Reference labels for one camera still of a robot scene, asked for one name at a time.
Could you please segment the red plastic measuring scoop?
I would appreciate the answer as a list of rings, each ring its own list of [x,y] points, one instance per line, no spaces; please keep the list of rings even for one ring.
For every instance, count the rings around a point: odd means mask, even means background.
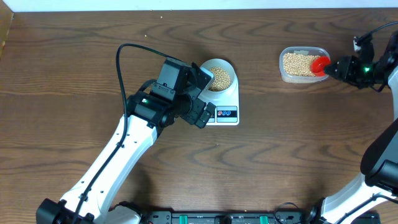
[[[331,60],[327,56],[322,56],[316,58],[310,65],[310,71],[316,76],[316,77],[322,77],[325,76],[326,73],[323,71],[326,66],[331,64]]]

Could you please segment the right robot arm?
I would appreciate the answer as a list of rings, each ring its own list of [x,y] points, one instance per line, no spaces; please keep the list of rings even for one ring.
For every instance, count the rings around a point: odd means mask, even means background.
[[[373,33],[353,40],[352,56],[339,58],[323,67],[323,72],[356,88],[376,92],[388,87],[393,108],[397,109],[397,33],[394,32],[383,55],[374,60]],[[397,202],[397,121],[366,149],[360,173],[339,192],[313,206],[307,223],[351,223],[376,205]]]

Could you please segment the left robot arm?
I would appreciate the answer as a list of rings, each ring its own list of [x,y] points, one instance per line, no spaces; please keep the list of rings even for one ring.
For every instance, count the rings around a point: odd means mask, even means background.
[[[60,199],[45,199],[36,211],[37,223],[139,223],[141,213],[129,204],[111,206],[139,158],[167,126],[181,117],[204,128],[215,106],[199,99],[208,81],[168,86],[146,81],[126,101],[125,113],[94,163]]]

